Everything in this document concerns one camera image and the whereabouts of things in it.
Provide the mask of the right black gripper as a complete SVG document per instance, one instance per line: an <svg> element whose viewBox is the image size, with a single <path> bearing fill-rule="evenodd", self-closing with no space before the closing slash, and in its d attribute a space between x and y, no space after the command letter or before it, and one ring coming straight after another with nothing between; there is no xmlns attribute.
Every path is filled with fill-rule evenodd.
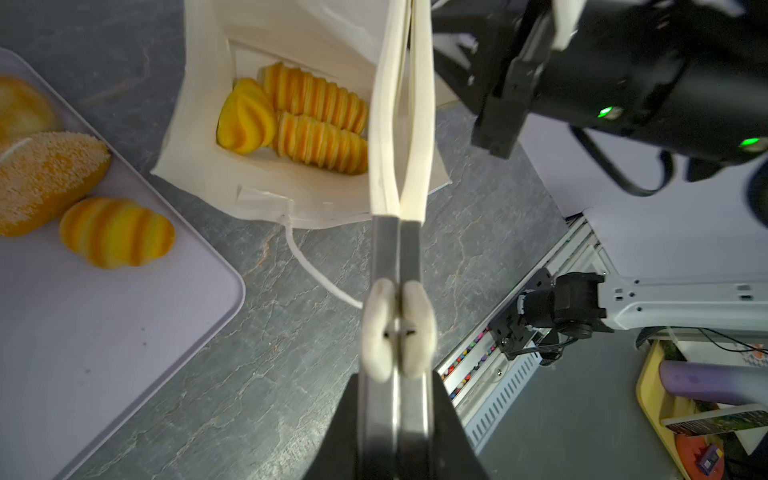
<svg viewBox="0 0 768 480"><path fill-rule="evenodd" d="M466 64L434 51L436 73L476 116L473 146L511 155L551 52L566 49L575 31L574 1L448 1L433 8L433 33L474 39L457 47Z"/></svg>

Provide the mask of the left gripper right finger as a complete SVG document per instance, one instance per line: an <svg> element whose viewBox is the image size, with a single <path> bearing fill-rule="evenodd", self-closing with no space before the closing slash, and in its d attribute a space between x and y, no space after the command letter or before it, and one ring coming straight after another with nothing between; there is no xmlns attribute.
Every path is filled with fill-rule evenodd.
<svg viewBox="0 0 768 480"><path fill-rule="evenodd" d="M433 479L488 479L469 442L441 376L432 372L433 383Z"/></svg>

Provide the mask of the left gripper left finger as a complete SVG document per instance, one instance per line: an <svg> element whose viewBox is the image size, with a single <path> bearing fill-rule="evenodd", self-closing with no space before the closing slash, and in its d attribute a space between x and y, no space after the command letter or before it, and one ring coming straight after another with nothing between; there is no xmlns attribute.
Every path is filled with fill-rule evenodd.
<svg viewBox="0 0 768 480"><path fill-rule="evenodd" d="M304 474L305 480L360 478L359 399L359 374L355 373L345 386L320 447Z"/></svg>

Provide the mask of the cream and steel tongs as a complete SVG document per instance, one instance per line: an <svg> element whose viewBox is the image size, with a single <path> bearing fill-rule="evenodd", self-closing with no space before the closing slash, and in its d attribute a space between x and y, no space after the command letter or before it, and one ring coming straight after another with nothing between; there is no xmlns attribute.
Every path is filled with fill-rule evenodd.
<svg viewBox="0 0 768 480"><path fill-rule="evenodd" d="M431 5L393 1L370 102L370 288L360 333L359 479L430 479L435 312L422 283L421 229L434 159Z"/></svg>

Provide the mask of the long ridged fake bread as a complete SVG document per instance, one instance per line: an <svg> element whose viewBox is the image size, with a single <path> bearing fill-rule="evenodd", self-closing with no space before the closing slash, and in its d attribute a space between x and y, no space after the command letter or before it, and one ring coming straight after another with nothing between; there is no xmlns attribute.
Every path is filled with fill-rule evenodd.
<svg viewBox="0 0 768 480"><path fill-rule="evenodd" d="M368 104L334 82L283 63L263 68L260 79L278 111L309 116L355 134L366 128Z"/></svg>

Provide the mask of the printed paper gift bag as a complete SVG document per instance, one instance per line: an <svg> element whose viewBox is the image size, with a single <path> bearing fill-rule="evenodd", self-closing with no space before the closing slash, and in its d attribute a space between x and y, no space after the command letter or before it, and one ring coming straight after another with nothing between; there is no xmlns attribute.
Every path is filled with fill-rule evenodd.
<svg viewBox="0 0 768 480"><path fill-rule="evenodd" d="M325 229L423 220L450 179L435 111L454 98L435 73L428 1L188 1L186 70L154 174L239 219ZM344 176L266 151L229 153L214 131L233 82L283 61L371 102L382 166Z"/></svg>

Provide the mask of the lavender plastic tray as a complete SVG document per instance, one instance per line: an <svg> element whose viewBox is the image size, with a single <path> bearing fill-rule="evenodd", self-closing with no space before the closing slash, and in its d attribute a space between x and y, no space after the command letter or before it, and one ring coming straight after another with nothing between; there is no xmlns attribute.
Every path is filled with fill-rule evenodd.
<svg viewBox="0 0 768 480"><path fill-rule="evenodd" d="M1 475L65 479L241 309L240 274L123 157L95 188L173 224L144 267L89 265L49 223L1 242Z"/></svg>

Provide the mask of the yellow striped fake bread roll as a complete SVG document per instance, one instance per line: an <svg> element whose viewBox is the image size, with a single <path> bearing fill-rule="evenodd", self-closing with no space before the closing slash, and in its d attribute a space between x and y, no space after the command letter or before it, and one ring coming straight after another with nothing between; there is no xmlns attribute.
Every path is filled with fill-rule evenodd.
<svg viewBox="0 0 768 480"><path fill-rule="evenodd" d="M165 256L176 233L169 219L133 200L89 197L64 213L59 239L90 265L116 269Z"/></svg>

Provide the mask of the sesame fake bread roll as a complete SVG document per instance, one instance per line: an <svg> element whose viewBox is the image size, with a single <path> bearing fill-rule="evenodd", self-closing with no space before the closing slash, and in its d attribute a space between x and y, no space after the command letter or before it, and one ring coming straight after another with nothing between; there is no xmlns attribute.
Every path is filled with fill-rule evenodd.
<svg viewBox="0 0 768 480"><path fill-rule="evenodd" d="M42 132L1 142L1 235L38 229L89 193L110 166L101 140L76 132Z"/></svg>

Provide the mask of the orange fake croissant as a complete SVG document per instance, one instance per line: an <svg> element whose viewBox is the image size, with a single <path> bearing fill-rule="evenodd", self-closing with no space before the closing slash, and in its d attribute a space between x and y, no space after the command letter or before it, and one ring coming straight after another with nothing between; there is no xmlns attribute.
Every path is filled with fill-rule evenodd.
<svg viewBox="0 0 768 480"><path fill-rule="evenodd" d="M27 82L1 77L1 140L62 128L50 101Z"/></svg>

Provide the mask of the yellow twisted fake bread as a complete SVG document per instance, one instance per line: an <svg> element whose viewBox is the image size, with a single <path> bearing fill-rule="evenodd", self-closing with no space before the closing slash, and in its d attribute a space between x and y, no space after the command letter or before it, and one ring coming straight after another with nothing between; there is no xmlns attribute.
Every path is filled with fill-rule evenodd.
<svg viewBox="0 0 768 480"><path fill-rule="evenodd" d="M261 84L241 78L224 102L218 119L216 139L229 151L247 155L268 146L277 133L273 101Z"/></svg>

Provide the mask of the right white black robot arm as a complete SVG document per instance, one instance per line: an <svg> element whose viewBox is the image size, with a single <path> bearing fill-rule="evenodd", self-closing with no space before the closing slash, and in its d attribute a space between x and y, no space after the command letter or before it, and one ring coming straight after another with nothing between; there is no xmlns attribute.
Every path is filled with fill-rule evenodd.
<svg viewBox="0 0 768 480"><path fill-rule="evenodd" d="M471 142L506 158L527 117L566 123L625 193L648 198L592 138L599 131L656 147L661 182L767 160L767 6L730 13L693 1L449 1L432 8L437 34L466 36L436 52L438 75L474 114ZM492 316L508 358L558 354L595 333L665 328L732 340L767 328L767 284L663 284L545 269Z"/></svg>

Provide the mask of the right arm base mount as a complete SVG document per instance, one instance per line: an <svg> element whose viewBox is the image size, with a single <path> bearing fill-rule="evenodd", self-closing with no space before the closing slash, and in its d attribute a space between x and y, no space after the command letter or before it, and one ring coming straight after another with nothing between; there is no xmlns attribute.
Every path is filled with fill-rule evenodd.
<svg viewBox="0 0 768 480"><path fill-rule="evenodd" d="M596 273L570 272L553 277L540 268L522 290L491 316L494 344L512 361L537 354L541 364L559 360L566 347L596 332L610 333L606 309L598 300L605 277Z"/></svg>

